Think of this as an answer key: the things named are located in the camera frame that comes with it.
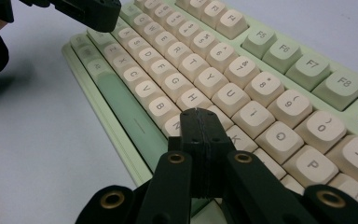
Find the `mechanical keyboard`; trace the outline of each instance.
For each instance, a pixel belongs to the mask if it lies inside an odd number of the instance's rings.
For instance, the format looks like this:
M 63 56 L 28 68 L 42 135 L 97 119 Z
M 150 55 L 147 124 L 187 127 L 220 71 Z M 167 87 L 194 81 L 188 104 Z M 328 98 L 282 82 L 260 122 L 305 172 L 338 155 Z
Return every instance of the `mechanical keyboard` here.
M 358 74 L 224 2 L 135 0 L 62 53 L 137 185 L 202 107 L 290 190 L 358 201 Z

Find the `keyboard row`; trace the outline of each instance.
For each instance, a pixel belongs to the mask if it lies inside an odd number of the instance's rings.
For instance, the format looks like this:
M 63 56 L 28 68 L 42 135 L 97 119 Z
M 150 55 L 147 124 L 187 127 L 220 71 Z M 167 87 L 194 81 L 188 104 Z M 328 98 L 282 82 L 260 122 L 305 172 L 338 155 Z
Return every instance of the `keyboard row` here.
M 215 8 L 210 4 L 206 8 Z M 113 68 L 167 137 L 179 135 L 181 111 L 209 109 L 219 117 L 235 147 L 254 152 L 286 187 L 301 193 L 308 185 L 328 183 L 358 199 L 358 136 L 347 132 L 341 119 L 314 109 L 308 96 L 288 89 L 278 77 L 259 69 L 250 57 L 240 55 L 173 7 L 155 0 L 135 1 L 135 5 L 123 7 L 122 19 L 112 34 L 88 29 L 86 35 L 71 38 L 72 48 L 96 83 L 100 77 L 111 76 Z M 203 20 L 199 10 L 188 12 L 217 32 L 229 33 L 225 20 Z M 235 10 L 230 9 L 221 14 L 230 18 L 233 13 Z M 247 35 L 243 47 L 252 46 L 246 44 L 252 34 L 255 32 Z M 260 56 L 263 62 L 270 64 L 265 57 L 274 54 L 273 45 Z M 286 53 L 290 49 L 277 49 L 277 54 L 279 50 Z M 321 64 L 309 54 L 298 58 L 296 64 Z M 291 76 L 289 71 L 297 69 L 298 73 L 299 67 L 287 66 L 284 70 Z M 346 100 L 332 97 L 333 102 L 346 102 L 341 104 L 346 107 L 358 97 L 358 80 L 348 74 L 335 72 L 315 90 L 326 92 L 329 99 L 330 89 L 337 85 L 347 88 L 344 92 L 355 90 L 357 93 L 349 96 L 341 94 L 348 97 Z

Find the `white table surface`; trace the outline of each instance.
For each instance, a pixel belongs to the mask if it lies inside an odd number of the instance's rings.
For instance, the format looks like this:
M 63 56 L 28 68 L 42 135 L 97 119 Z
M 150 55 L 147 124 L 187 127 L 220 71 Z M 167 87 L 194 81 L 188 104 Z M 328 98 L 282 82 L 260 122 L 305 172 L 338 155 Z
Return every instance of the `white table surface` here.
M 358 1 L 227 2 L 358 73 Z M 15 22 L 1 32 L 0 224 L 74 223 L 98 189 L 135 186 L 61 54 L 85 26 L 12 4 Z

